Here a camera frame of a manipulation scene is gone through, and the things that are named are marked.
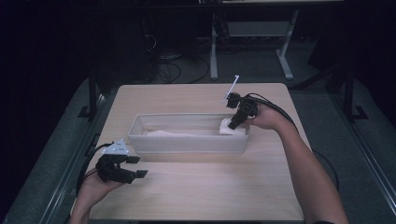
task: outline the white tray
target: white tray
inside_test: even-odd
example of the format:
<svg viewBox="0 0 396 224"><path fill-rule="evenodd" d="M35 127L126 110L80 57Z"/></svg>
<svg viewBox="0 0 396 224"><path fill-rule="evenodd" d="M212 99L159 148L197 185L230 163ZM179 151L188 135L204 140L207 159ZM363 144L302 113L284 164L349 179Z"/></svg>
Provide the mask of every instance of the white tray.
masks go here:
<svg viewBox="0 0 396 224"><path fill-rule="evenodd" d="M248 128L243 135L221 135L223 119L233 114L145 114L137 115L129 139L136 153L243 153ZM164 136L148 135L164 131Z"/></svg>

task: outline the white cloth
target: white cloth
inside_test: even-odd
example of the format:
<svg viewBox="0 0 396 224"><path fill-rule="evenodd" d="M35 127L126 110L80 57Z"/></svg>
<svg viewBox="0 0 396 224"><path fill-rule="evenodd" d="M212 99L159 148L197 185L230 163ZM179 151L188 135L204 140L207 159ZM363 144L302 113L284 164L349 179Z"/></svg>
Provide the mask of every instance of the white cloth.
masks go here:
<svg viewBox="0 0 396 224"><path fill-rule="evenodd" d="M236 127L235 130L232 130L228 127L231 123L231 119L224 119L219 128L219 134L228 134L228 135L245 135L247 134L247 129L242 128L240 126Z"/></svg>

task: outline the gray carpet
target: gray carpet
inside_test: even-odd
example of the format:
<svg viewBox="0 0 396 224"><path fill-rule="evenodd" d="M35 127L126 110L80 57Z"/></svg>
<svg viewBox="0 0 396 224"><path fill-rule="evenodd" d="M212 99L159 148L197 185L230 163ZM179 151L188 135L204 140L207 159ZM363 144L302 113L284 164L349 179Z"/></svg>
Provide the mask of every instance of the gray carpet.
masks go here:
<svg viewBox="0 0 396 224"><path fill-rule="evenodd" d="M247 48L235 54L219 54L219 79L213 81L207 75L197 83L230 83L237 74L241 76L241 83L282 82L292 86L318 72L306 63L314 46L314 43L290 45L287 58L295 75L292 81L283 77L275 56L274 44L271 44L264 49ZM202 54L201 57L208 62L208 54ZM189 58L172 63L179 65L182 71L180 78L174 83L188 83L203 75L207 69L202 61ZM162 66L163 70L168 69L165 65ZM396 216L375 181L350 129L351 124L334 100L342 95L331 95L324 91L326 81L327 79L322 79L304 91L290 92L310 145L334 167L350 223L396 223ZM159 78L152 82L158 83L163 82ZM106 95L105 99L102 98L98 115L95 120L88 122L88 119L78 118L80 109L89 103L87 81L81 84L4 223L64 223L74 201L74 188L79 168L85 160L84 153L90 149L95 134L101 132L116 93L117 88ZM353 125L359 128L389 182L396 186L392 162L396 158L395 129L358 82L354 100L356 105L362 106L369 119L357 120ZM329 163L320 156L318 159L335 182L336 175ZM92 223L127 222L93 220Z"/></svg>

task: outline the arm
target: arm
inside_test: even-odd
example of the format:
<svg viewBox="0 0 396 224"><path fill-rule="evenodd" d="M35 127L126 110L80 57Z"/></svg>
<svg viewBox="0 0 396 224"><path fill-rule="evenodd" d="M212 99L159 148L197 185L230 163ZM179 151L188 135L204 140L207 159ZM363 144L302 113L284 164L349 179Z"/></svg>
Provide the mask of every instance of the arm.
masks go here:
<svg viewBox="0 0 396 224"><path fill-rule="evenodd" d="M73 207L70 224L88 223L91 208L102 201L111 190L123 185L119 182L103 182L96 169L90 170L85 176Z"/></svg>
<svg viewBox="0 0 396 224"><path fill-rule="evenodd" d="M258 108L259 115L245 123L272 129L279 134L306 223L319 220L348 223L337 190L295 127L270 107L258 105Z"/></svg>

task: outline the table surface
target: table surface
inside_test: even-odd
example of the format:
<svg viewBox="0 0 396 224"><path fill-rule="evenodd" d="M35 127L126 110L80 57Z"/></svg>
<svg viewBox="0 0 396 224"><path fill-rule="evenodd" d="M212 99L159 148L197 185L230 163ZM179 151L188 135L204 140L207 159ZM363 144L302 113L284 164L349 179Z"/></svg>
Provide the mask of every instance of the table surface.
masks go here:
<svg viewBox="0 0 396 224"><path fill-rule="evenodd" d="M226 113L220 101L231 84L132 85L120 87L97 146L124 139L137 114ZM241 95L255 92L283 108L308 144L285 85L236 84ZM100 158L93 157L89 169ZM243 154L139 155L131 171L143 179L110 192L91 211L92 219L128 220L303 220L280 139L251 127Z"/></svg>

